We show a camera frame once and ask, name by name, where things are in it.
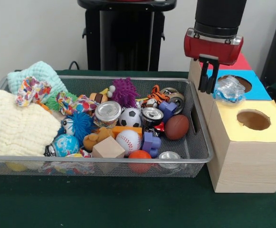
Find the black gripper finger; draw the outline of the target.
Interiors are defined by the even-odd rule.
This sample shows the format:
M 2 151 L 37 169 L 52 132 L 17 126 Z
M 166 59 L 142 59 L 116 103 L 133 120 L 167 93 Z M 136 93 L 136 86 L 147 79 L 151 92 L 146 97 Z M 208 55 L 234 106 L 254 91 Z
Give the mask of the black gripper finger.
M 208 78 L 208 85 L 207 85 L 207 94 L 212 94 L 214 92 L 218 71 L 219 71 L 219 62 L 212 62 L 213 66 L 212 75 Z
M 200 82 L 199 82 L 198 90 L 201 92 L 206 92 L 207 84 L 208 84 L 207 70 L 208 70 L 209 62 L 208 61 L 204 62 L 201 60 L 199 62 L 202 65 L 202 68 L 201 68 Z

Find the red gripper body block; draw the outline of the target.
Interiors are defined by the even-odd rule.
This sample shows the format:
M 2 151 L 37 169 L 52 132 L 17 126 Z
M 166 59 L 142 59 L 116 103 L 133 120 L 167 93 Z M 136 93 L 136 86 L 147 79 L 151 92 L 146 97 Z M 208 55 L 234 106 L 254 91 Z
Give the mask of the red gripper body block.
M 242 36 L 231 39 L 210 38 L 189 28 L 184 38 L 184 53 L 193 59 L 199 59 L 200 55 L 216 57 L 220 64 L 230 66 L 236 63 L 243 42 Z

